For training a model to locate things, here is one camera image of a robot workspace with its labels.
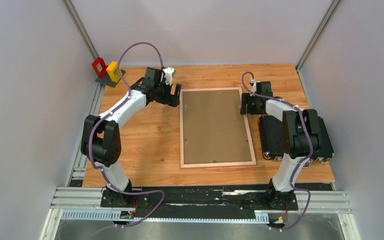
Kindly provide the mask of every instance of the metal corner post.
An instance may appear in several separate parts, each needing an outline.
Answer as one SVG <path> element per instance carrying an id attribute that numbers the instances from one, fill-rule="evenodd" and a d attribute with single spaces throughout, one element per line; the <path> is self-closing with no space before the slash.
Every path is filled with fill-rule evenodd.
<path id="1" fill-rule="evenodd" d="M 331 20 L 335 11 L 338 9 L 338 6 L 341 2 L 342 0 L 332 0 L 332 2 L 330 3 L 330 6 L 324 14 L 323 19 L 318 25 L 314 35 L 312 36 L 310 42 L 305 48 L 304 53 L 302 54 L 301 58 L 295 66 L 297 72 L 299 72 L 303 68 L 311 51 L 313 50 L 314 46 L 316 45 L 317 41 L 319 40 L 320 36 L 322 35 L 323 31 L 325 30 L 326 26 L 328 25 L 329 21 Z"/>
<path id="2" fill-rule="evenodd" d="M 99 55 L 97 50 L 95 49 L 91 38 L 88 35 L 88 32 L 86 32 L 85 26 L 83 26 L 82 21 L 80 20 L 79 15 L 77 14 L 76 8 L 74 7 L 71 0 L 61 0 L 62 3 L 64 3 L 65 7 L 67 8 L 67 12 L 70 14 L 71 19 L 74 22 L 74 25 L 77 27 L 78 32 L 80 33 L 81 37 L 84 40 L 84 43 L 86 44 L 87 48 L 89 49 L 90 54 L 92 55 L 93 59 L 96 59 Z"/>

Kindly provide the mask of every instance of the wooden tabletop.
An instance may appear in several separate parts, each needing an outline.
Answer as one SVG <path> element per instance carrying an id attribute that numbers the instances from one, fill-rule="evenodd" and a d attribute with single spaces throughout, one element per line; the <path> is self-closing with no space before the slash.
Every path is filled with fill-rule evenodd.
<path id="1" fill-rule="evenodd" d="M 242 74 L 252 71 L 257 80 L 271 82 L 275 96 L 301 108 L 308 108 L 293 64 L 189 65 L 175 68 L 173 84 L 181 84 L 182 89 L 241 87 Z M 144 76 L 145 69 L 146 67 L 126 67 L 125 79 L 133 84 Z M 126 91 L 127 88 L 121 81 L 115 88 L 107 86 L 100 112 L 112 107 Z M 133 186 L 268 183 L 278 171 L 280 162 L 263 158 L 258 118 L 259 115 L 248 115 L 256 166 L 181 169 L 179 107 L 151 102 L 137 112 L 120 131 L 122 168 Z M 335 179 L 329 163 L 313 163 L 309 168 L 303 169 L 297 179 L 297 182 L 333 181 Z M 104 185 L 100 171 L 93 169 L 89 162 L 83 186 Z"/>

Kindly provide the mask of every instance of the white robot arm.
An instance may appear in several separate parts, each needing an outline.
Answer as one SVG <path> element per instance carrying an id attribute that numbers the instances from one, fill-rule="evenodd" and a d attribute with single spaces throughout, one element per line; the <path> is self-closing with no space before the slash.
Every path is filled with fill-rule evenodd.
<path id="1" fill-rule="evenodd" d="M 175 73 L 176 70 L 171 67 L 164 68 L 163 70 L 148 67 L 145 77 L 142 77 L 131 86 L 130 96 L 129 93 L 126 93 L 120 101 L 107 111 L 99 116 L 89 115 L 86 118 L 83 128 L 81 152 L 89 156 L 89 136 L 92 128 L 101 118 L 109 115 L 98 126 L 96 131 L 97 133 L 104 132 L 104 136 L 98 137 L 95 132 L 92 139 L 94 163 L 104 172 L 109 189 L 116 192 L 117 189 L 125 191 L 129 188 L 130 183 L 119 162 L 122 150 L 120 129 L 137 111 L 146 107 L 150 102 L 155 101 L 172 107 L 179 105 L 179 95 L 182 86 L 177 84 L 174 94 L 171 94 Z"/>
<path id="2" fill-rule="evenodd" d="M 265 102 L 265 111 L 268 115 L 272 115 L 275 118 L 277 118 L 279 121 L 283 120 L 283 114 L 284 111 L 295 111 L 292 107 L 275 101 L 275 100 L 267 100 Z M 303 166 L 305 162 L 300 164 L 300 161 L 305 158 L 305 156 L 297 156 L 295 158 L 292 158 L 289 154 L 286 152 L 283 153 L 282 162 L 280 164 L 279 169 L 277 170 L 276 175 L 273 177 L 272 183 L 274 186 L 274 189 L 279 192 L 289 192 L 292 189 L 291 183 L 294 185 L 295 181 L 297 180 L 298 175 L 300 174 L 301 170 L 303 169 Z M 292 182 L 290 182 L 290 178 L 293 174 L 294 169 L 298 167 L 298 170 L 296 171 L 295 175 L 293 176 Z"/>

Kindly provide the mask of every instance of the gray wall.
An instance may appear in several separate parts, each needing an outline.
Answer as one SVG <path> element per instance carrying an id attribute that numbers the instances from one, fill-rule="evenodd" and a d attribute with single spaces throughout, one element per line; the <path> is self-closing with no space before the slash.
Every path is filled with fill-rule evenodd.
<path id="1" fill-rule="evenodd" d="M 384 1 L 344 0 L 302 73 L 361 237 L 384 239 Z"/>
<path id="2" fill-rule="evenodd" d="M 0 0 L 0 239 L 38 239 L 94 88 L 63 3 Z"/>
<path id="3" fill-rule="evenodd" d="M 297 63 L 331 0 L 72 0 L 107 62 L 129 45 L 155 44 L 165 62 Z M 124 64 L 157 64 L 138 47 Z"/>

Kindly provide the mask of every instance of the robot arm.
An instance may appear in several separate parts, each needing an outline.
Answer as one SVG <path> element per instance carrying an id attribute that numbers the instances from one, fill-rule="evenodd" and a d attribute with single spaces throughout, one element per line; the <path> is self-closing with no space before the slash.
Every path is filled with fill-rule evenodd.
<path id="1" fill-rule="evenodd" d="M 122 151 L 120 140 L 120 129 L 139 110 L 146 107 L 150 102 L 176 107 L 179 105 L 181 85 L 177 84 L 174 94 L 171 94 L 174 68 L 163 70 L 148 67 L 145 76 L 139 79 L 131 88 L 130 96 L 127 93 L 120 101 L 98 116 L 89 115 L 84 121 L 83 136 L 81 141 L 81 153 L 89 155 L 89 144 L 92 144 L 94 162 L 105 173 L 107 187 L 113 191 L 116 187 L 119 190 L 129 190 L 131 183 L 119 163 L 119 156 Z M 104 116 L 107 117 L 94 133 L 92 143 L 89 136 L 94 125 Z"/>

